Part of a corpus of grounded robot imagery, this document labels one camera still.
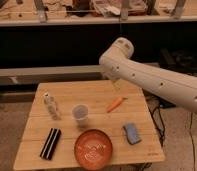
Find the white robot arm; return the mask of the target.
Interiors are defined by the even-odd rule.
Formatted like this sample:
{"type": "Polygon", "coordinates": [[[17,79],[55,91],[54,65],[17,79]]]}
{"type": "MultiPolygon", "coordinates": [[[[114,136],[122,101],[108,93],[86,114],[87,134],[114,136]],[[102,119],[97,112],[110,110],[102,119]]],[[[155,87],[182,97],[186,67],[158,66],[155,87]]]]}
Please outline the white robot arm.
{"type": "Polygon", "coordinates": [[[117,38],[99,59],[103,73],[113,81],[124,79],[197,114],[197,77],[132,61],[133,53],[128,39],[117,38]]]}

